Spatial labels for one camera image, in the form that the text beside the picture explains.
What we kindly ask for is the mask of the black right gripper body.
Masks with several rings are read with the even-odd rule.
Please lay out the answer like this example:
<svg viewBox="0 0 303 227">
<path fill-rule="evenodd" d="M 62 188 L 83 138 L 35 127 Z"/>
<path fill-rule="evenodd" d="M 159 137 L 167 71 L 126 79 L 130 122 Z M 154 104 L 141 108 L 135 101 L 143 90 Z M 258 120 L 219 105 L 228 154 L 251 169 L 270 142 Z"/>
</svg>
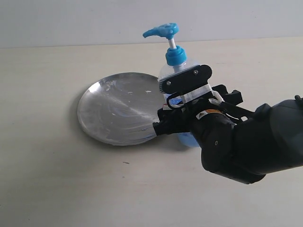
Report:
<svg viewBox="0 0 303 227">
<path fill-rule="evenodd" d="M 228 93 L 224 85 L 208 87 L 185 104 L 164 104 L 158 110 L 158 122 L 190 122 L 190 133 L 198 142 L 232 142 L 234 126 L 241 122 L 233 109 L 242 102 L 238 90 Z"/>
</svg>

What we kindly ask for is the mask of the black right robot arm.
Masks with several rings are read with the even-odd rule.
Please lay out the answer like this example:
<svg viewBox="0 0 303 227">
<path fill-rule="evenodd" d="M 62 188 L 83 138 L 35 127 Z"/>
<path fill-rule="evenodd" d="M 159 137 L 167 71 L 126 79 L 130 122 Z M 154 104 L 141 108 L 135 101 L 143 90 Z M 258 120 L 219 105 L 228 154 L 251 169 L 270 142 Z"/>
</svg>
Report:
<svg viewBox="0 0 303 227">
<path fill-rule="evenodd" d="M 303 165 L 303 99 L 295 96 L 255 111 L 239 107 L 241 93 L 224 85 L 176 109 L 162 107 L 157 135 L 190 132 L 206 171 L 252 184 Z"/>
</svg>

